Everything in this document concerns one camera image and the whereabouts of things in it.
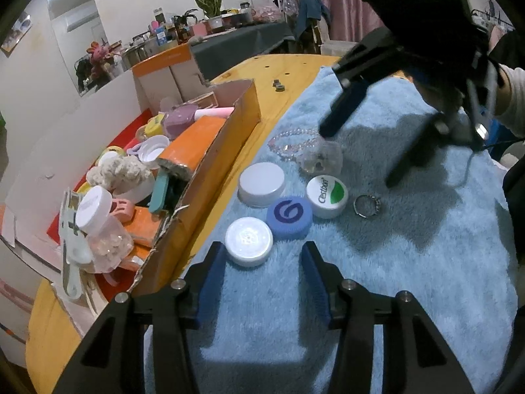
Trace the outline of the person forearm white sleeve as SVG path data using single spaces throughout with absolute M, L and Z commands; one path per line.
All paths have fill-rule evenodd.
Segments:
M 525 70 L 499 66 L 503 86 L 497 89 L 495 118 L 516 137 L 525 132 Z

